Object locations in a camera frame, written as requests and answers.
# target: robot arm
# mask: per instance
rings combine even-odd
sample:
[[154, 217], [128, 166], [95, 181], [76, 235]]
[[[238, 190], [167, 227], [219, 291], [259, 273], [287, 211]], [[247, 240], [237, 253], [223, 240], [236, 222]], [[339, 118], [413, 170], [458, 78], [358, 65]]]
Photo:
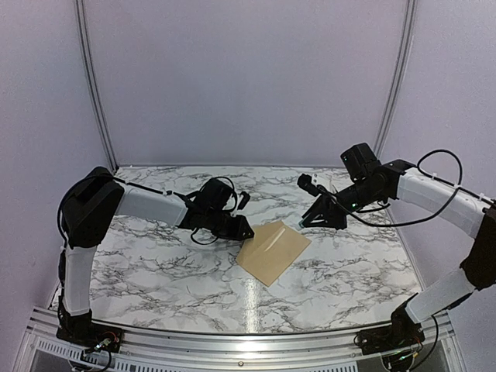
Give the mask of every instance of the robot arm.
[[[95, 168], [64, 196], [60, 205], [67, 244], [60, 256], [63, 288], [59, 304], [57, 337], [84, 346], [95, 346], [99, 335], [119, 334], [91, 322], [89, 300], [91, 266], [114, 215], [130, 215], [165, 222], [182, 229], [208, 229], [217, 238], [245, 240], [254, 236], [246, 217], [236, 215], [250, 196], [215, 177], [189, 195], [158, 191], [114, 178], [105, 168]], [[225, 209], [230, 198], [235, 206]]]
[[[318, 177], [303, 174], [298, 179], [301, 188], [319, 196], [303, 215], [301, 227], [345, 229], [348, 215], [372, 202], [386, 202], [388, 198], [434, 213], [446, 204], [457, 187], [426, 177], [413, 164], [403, 160], [381, 164], [364, 143], [347, 150], [341, 157], [354, 181], [352, 186], [333, 193], [322, 186], [325, 182], [319, 182]], [[420, 322], [458, 305], [476, 289], [482, 290], [496, 282], [496, 208], [481, 199], [459, 191], [439, 214], [474, 238], [469, 256], [460, 267], [398, 307], [386, 329], [361, 331], [357, 339], [364, 354], [424, 340]]]

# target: light purple backdrop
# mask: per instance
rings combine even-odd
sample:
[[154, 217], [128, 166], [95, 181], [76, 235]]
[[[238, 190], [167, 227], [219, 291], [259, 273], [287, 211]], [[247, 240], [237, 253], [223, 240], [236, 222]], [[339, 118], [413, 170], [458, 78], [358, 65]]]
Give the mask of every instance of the light purple backdrop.
[[342, 165], [373, 142], [405, 2], [88, 2], [121, 164]]
[[57, 282], [64, 192], [104, 164], [72, 2], [0, 5], [0, 361]]
[[[464, 186], [496, 196], [495, 15], [494, 2], [419, 2], [412, 53], [384, 160], [417, 160], [445, 147], [461, 157]], [[429, 170], [456, 176], [454, 160], [448, 157], [436, 158]], [[396, 204], [397, 221], [425, 215]], [[457, 267], [472, 244], [440, 219], [401, 231], [427, 284]], [[490, 288], [451, 312], [469, 372], [496, 370], [495, 309], [496, 288]]]

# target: aluminum frame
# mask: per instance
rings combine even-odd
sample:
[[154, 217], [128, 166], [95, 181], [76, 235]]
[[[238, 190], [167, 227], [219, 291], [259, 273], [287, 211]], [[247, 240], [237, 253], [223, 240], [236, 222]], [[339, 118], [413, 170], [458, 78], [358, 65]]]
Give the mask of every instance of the aluminum frame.
[[93, 59], [91, 57], [90, 39], [88, 34], [88, 23], [86, 22], [86, 8], [84, 7], [83, 0], [74, 0], [74, 7], [76, 10], [77, 32], [79, 35], [79, 44], [81, 47], [82, 60], [84, 64], [84, 73], [88, 82], [88, 89], [91, 99], [91, 106], [95, 112], [96, 123], [100, 138], [102, 140], [103, 150], [107, 158], [108, 165], [112, 172], [117, 171], [119, 165], [115, 157], [115, 152], [112, 147], [112, 140], [110, 138], [109, 128], [107, 126], [107, 119], [100, 99], [98, 91], [98, 84], [96, 81], [95, 69], [93, 68]]
[[403, 21], [403, 31], [401, 32], [400, 49], [398, 51], [396, 66], [394, 68], [391, 89], [389, 91], [389, 96], [387, 97], [388, 100], [386, 101], [386, 107], [384, 108], [381, 124], [379, 126], [379, 131], [374, 144], [374, 152], [378, 158], [381, 158], [389, 129], [391, 128], [391, 123], [393, 121], [401, 83], [405, 78], [406, 66], [408, 64], [408, 58], [412, 47], [416, 12], [417, 0], [408, 0], [405, 10], [405, 20]]
[[[439, 340], [450, 345], [449, 365], [452, 371], [463, 371], [458, 349], [454, 347], [454, 331], [450, 318], [443, 312], [437, 316]], [[116, 326], [111, 322], [98, 322]], [[124, 331], [120, 353], [113, 354], [114, 367], [110, 370], [130, 370], [136, 366], [155, 366], [177, 372], [214, 370], [293, 370], [331, 371], [333, 367], [350, 366], [359, 360], [378, 358], [380, 354], [362, 355], [353, 343], [357, 332], [387, 322], [356, 328], [336, 329], [307, 333], [274, 334], [208, 334], [144, 329], [120, 325]], [[426, 347], [436, 334], [434, 322], [422, 323]], [[71, 349], [77, 356], [83, 348], [55, 337], [58, 327], [57, 313], [34, 308], [26, 334], [15, 362], [14, 371], [29, 370], [40, 342], [54, 343]]]

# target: marble tabletop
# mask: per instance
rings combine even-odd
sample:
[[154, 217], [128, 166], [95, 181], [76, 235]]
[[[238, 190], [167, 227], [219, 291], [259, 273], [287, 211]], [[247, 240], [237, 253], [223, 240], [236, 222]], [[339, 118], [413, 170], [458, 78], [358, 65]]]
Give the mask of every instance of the marble tabletop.
[[[210, 177], [228, 176], [251, 200], [250, 224], [282, 220], [297, 228], [315, 200], [299, 189], [301, 173], [350, 184], [341, 169], [296, 167], [124, 167], [117, 177], [183, 194]], [[387, 222], [384, 212], [367, 215]], [[91, 308], [95, 319], [192, 332], [304, 332], [388, 320], [420, 290], [395, 229], [303, 229], [312, 243], [270, 286], [236, 263], [241, 243], [199, 246], [191, 231], [117, 216], [95, 254]], [[208, 239], [198, 234], [198, 239]]]

